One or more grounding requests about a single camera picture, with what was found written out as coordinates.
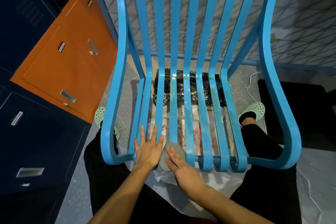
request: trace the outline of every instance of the gray floor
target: gray floor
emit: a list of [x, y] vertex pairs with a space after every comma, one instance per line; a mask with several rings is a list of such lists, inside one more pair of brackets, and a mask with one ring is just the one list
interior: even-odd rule
[[[157, 69], [157, 58], [153, 58], [153, 70]], [[196, 62], [192, 62], [191, 70], [195, 70]], [[166, 59], [166, 67], [170, 66], [170, 60]], [[178, 68], [182, 69], [183, 60], [179, 60]], [[246, 88], [249, 85], [250, 76], [260, 71], [259, 67], [241, 65], [234, 73], [229, 82], [233, 92], [234, 102], [237, 112], [243, 111], [249, 104], [253, 103], [253, 99], [247, 94]], [[281, 81], [287, 82], [303, 82], [311, 84], [320, 84], [325, 87], [326, 91], [336, 88], [336, 78], [331, 78], [325, 74], [312, 71], [299, 71], [289, 69], [277, 69]], [[107, 84], [104, 96], [101, 100], [101, 105], [106, 105], [110, 94], [112, 76]], [[260, 95], [257, 87], [258, 78], [262, 78], [262, 74], [257, 74], [252, 78], [252, 83], [249, 88], [250, 94], [257, 100], [260, 100]], [[135, 66], [131, 59], [127, 60], [124, 85], [118, 109], [116, 126], [120, 129], [121, 138], [118, 141], [118, 147], [122, 153], [126, 152], [130, 137], [130, 124], [132, 111], [137, 95], [137, 86], [139, 77], [135, 72]], [[83, 152], [87, 144], [95, 137], [98, 127], [93, 124], [87, 140], [85, 142], [82, 154], [78, 160], [78, 164], [74, 171], [70, 186], [65, 195], [62, 207], [57, 217], [57, 224], [75, 224], [87, 223], [92, 217], [90, 206], [89, 181], [85, 171]], [[321, 207], [323, 211], [322, 220], [320, 223], [334, 223], [336, 219], [336, 153], [329, 151], [303, 149], [298, 168], [309, 179], [311, 184], [311, 196]], [[179, 190], [178, 187], [165, 183], [156, 182], [153, 175], [150, 175], [146, 181], [150, 187], [157, 191], [162, 197], [173, 204], [178, 210], [193, 216], [203, 216], [212, 218], [211, 214], [205, 210], [199, 209], [197, 205], [191, 204]], [[227, 196], [234, 191], [236, 187], [230, 187], [221, 192]], [[317, 223], [319, 210], [309, 198], [307, 193], [308, 183], [301, 175], [298, 175], [298, 191], [302, 216], [308, 223]]]

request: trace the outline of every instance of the chair backrest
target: chair backrest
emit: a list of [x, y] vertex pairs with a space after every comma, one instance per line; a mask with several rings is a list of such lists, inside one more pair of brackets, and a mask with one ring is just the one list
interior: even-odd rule
[[[164, 0], [154, 0], [155, 5], [155, 23], [156, 23], [156, 42], [157, 42], [157, 58], [159, 66], [159, 77], [157, 87], [156, 117], [155, 123], [158, 128], [162, 127], [163, 116], [163, 97], [164, 97], [164, 77], [165, 77], [165, 34], [164, 34]], [[185, 40], [185, 52], [180, 55], [179, 50], [179, 26], [180, 26], [180, 10], [181, 0], [171, 1], [171, 80], [170, 80], [170, 138], [171, 142], [177, 142], [177, 98], [176, 98], [176, 73], [177, 59], [184, 58], [183, 75], [184, 75], [184, 113], [185, 113], [185, 138], [187, 148], [187, 162], [194, 166], [195, 161], [199, 163], [202, 171], [210, 171], [212, 166], [217, 171], [227, 171], [229, 169], [234, 172], [244, 172], [247, 163], [265, 166], [269, 168], [283, 169], [294, 165], [299, 158], [301, 149], [300, 134], [295, 123], [294, 117], [289, 108], [288, 102], [284, 96], [282, 88], [277, 78], [271, 57], [270, 31], [273, 9], [276, 0], [264, 0], [262, 10], [258, 19], [254, 23], [250, 34], [246, 38], [244, 44], [238, 53], [235, 53], [237, 43], [244, 29], [246, 19], [249, 15], [253, 0], [243, 0], [239, 15], [235, 21], [234, 30], [230, 36], [229, 45], [225, 52], [224, 59], [221, 59], [223, 52], [222, 45], [225, 40], [227, 28], [230, 23], [230, 16], [236, 0], [225, 0], [225, 5], [220, 19], [219, 28], [214, 42], [212, 55], [207, 54], [209, 36], [212, 28], [213, 17], [216, 11], [217, 0], [207, 0], [202, 35], [200, 36], [200, 44], [197, 56], [193, 55], [193, 43], [195, 35], [195, 25], [198, 15], [199, 0], [189, 0], [188, 18], [187, 18], [187, 35]], [[138, 97], [133, 117], [131, 139], [138, 138], [140, 140], [140, 125], [146, 124], [148, 120], [149, 101], [151, 97], [152, 83], [152, 60], [151, 45], [149, 40], [148, 17], [146, 0], [136, 0], [137, 11], [139, 16], [139, 25], [141, 29], [141, 38], [143, 45], [143, 55], [145, 56], [146, 74], [144, 73], [139, 59], [137, 45], [134, 40], [131, 23], [127, 14], [126, 0], [117, 0], [118, 2], [118, 20], [119, 20], [119, 36], [118, 36], [118, 57], [115, 65], [115, 73], [107, 104], [107, 111], [103, 123], [101, 134], [101, 149], [104, 160], [108, 164], [116, 165], [128, 160], [134, 159], [134, 146], [130, 142], [128, 154], [116, 155], [111, 143], [113, 127], [116, 120], [118, 104], [120, 100], [121, 88], [123, 85], [123, 77], [125, 73], [127, 53], [131, 53], [137, 71], [140, 76]], [[263, 68], [264, 77], [267, 87], [270, 91], [272, 101], [276, 112], [279, 116], [285, 136], [285, 147], [283, 154], [277, 160], [250, 158], [246, 156], [246, 150], [240, 132], [236, 108], [234, 105], [228, 78], [234, 73], [238, 65], [244, 59], [251, 49], [252, 45], [259, 38], [260, 62]], [[196, 65], [196, 83], [198, 91], [199, 117], [202, 133], [203, 155], [195, 156], [194, 153], [194, 131], [192, 106], [190, 99], [190, 66], [191, 59], [197, 59]], [[209, 134], [209, 124], [207, 118], [207, 110], [204, 100], [202, 72], [204, 60], [210, 60], [209, 65], [209, 83], [211, 89], [211, 97], [213, 101], [213, 111], [216, 122], [218, 144], [220, 156], [212, 156], [211, 140]], [[222, 61], [221, 67], [221, 85], [216, 85], [215, 68], [218, 61]], [[218, 87], [223, 87], [229, 119], [233, 132], [234, 142], [237, 150], [237, 156], [230, 156], [225, 136], [225, 128], [219, 105]]]

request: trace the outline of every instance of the leg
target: leg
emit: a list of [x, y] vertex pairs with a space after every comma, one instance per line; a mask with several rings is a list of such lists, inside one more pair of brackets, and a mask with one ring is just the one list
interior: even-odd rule
[[[241, 124], [250, 157], [276, 159], [280, 156], [282, 147], [272, 141], [253, 118], [248, 117]], [[296, 165], [287, 170], [252, 166], [231, 199], [274, 223], [302, 223]]]
[[[124, 163], [111, 166], [104, 162], [100, 150], [100, 132], [101, 129], [84, 152], [85, 168], [90, 182], [90, 198], [93, 214], [116, 192], [130, 174]], [[118, 153], [116, 142], [117, 139], [114, 136], [114, 147], [116, 153]], [[144, 185], [135, 204], [130, 223], [138, 223], [141, 219], [148, 221], [149, 217], [153, 218], [153, 220], [165, 218], [169, 222], [181, 221], [188, 218], [150, 187]]]

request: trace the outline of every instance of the finger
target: finger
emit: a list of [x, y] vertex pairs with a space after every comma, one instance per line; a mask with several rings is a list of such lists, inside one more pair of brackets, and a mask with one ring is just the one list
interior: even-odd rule
[[175, 166], [175, 164], [170, 160], [170, 158], [166, 157], [166, 163], [167, 163], [169, 169], [175, 173], [176, 170], [178, 169], [178, 167]]
[[140, 137], [140, 141], [141, 141], [141, 145], [143, 145], [146, 142], [145, 139], [145, 128], [143, 125], [141, 125], [141, 133], [140, 133], [141, 137]]
[[157, 142], [157, 146], [156, 146], [156, 149], [159, 150], [160, 152], [162, 152], [163, 139], [164, 139], [164, 136], [161, 135]]
[[176, 151], [173, 148], [167, 147], [166, 151], [171, 161], [174, 162], [175, 165], [180, 166], [182, 164], [181, 157], [176, 153]]
[[137, 151], [139, 149], [139, 145], [138, 145], [138, 140], [137, 139], [134, 140], [134, 149], [135, 149], [135, 151]]
[[156, 141], [157, 134], [158, 134], [158, 126], [157, 126], [157, 124], [154, 124], [152, 138], [151, 138], [153, 141]]

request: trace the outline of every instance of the left hand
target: left hand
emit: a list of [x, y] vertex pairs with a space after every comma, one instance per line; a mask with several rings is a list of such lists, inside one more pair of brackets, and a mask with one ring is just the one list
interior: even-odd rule
[[141, 126], [141, 145], [138, 145], [137, 139], [134, 140], [137, 165], [144, 164], [147, 165], [150, 169], [153, 169], [158, 164], [161, 157], [164, 136], [160, 136], [156, 145], [157, 130], [158, 127], [155, 124], [152, 138], [146, 142], [145, 129], [144, 126]]

